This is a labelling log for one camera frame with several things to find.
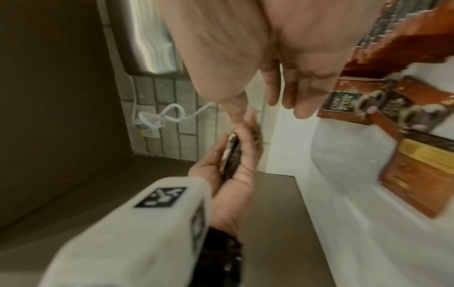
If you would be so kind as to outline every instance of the yellow tag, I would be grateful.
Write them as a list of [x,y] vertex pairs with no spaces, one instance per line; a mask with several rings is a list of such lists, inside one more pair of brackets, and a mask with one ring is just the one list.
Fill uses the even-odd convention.
[[454,174],[454,153],[423,144],[421,142],[404,139],[399,145],[399,151],[420,162]]

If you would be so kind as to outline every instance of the shiny metal surface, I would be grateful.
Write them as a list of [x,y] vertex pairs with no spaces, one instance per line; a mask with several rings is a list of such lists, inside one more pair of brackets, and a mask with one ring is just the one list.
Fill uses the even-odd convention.
[[172,39],[153,0],[107,0],[105,4],[128,74],[150,76],[178,70]]

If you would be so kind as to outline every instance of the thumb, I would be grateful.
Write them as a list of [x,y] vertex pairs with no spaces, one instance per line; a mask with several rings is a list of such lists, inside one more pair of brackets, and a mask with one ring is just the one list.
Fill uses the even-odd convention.
[[240,122],[247,110],[248,101],[246,92],[243,91],[234,98],[221,100],[219,104],[221,108],[227,112],[231,124]]

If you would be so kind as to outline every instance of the coiled white cord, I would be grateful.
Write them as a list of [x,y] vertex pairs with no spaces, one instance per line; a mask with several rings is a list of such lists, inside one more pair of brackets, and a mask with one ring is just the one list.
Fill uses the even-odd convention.
[[[179,105],[179,104],[170,104],[168,105],[162,112],[158,114],[153,114],[153,113],[148,113],[148,112],[139,112],[138,114],[138,119],[136,119],[136,110],[137,110],[137,93],[136,93],[136,87],[133,78],[131,77],[131,82],[132,82],[132,88],[133,88],[133,93],[134,93],[134,106],[132,108],[132,124],[145,124],[151,129],[160,129],[166,125],[167,122],[183,122],[188,119],[191,119],[195,117],[196,115],[200,114],[210,106],[214,105],[215,103],[208,103],[198,109],[195,113],[193,113],[190,116],[186,116],[186,111],[184,108]],[[174,118],[167,113],[172,109],[172,108],[177,108],[179,111],[179,116]]]

